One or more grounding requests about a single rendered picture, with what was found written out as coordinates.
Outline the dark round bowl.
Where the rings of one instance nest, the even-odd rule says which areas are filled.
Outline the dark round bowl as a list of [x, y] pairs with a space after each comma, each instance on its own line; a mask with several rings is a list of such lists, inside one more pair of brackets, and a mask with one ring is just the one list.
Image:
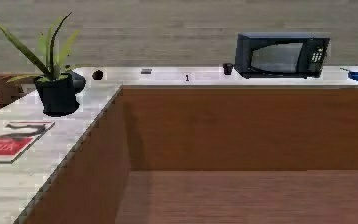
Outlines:
[[73, 71], [70, 71], [69, 74], [72, 77], [75, 93], [80, 93], [85, 88], [86, 79], [82, 75]]

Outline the brown wooden chair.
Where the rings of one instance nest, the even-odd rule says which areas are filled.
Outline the brown wooden chair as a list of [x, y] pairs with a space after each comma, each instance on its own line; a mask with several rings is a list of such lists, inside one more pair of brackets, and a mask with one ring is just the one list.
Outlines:
[[0, 74], [0, 109], [35, 90], [32, 78], [8, 82], [14, 74]]

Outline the brown counter with white top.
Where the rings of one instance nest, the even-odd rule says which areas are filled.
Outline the brown counter with white top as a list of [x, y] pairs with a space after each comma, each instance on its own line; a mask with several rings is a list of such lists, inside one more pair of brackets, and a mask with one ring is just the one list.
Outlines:
[[0, 224], [358, 224], [358, 82], [335, 67], [108, 68], [78, 100], [0, 164]]

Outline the red and white book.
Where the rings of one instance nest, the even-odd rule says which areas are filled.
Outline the red and white book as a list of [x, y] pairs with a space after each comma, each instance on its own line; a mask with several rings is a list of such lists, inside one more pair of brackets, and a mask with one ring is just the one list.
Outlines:
[[53, 121], [0, 122], [0, 163], [15, 161], [54, 125]]

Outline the black microwave oven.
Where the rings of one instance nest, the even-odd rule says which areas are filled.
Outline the black microwave oven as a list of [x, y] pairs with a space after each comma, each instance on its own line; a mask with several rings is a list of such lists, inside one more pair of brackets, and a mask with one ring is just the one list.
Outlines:
[[244, 78], [319, 78], [330, 38], [299, 32], [240, 33], [234, 69]]

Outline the green plant in black pot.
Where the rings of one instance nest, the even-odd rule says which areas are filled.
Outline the green plant in black pot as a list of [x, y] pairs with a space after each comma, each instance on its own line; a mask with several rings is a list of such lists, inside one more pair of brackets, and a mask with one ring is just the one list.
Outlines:
[[68, 13], [60, 17], [49, 26], [46, 34], [40, 34], [39, 44], [43, 58], [38, 57], [7, 27], [0, 23], [0, 31], [4, 37], [40, 71], [39, 74], [16, 75], [8, 79], [7, 82], [32, 79], [43, 105], [43, 113], [50, 117], [73, 114], [80, 106], [76, 98], [70, 69], [64, 67], [78, 31], [75, 31], [67, 39], [60, 50], [55, 50], [57, 35], [70, 15], [71, 13]]

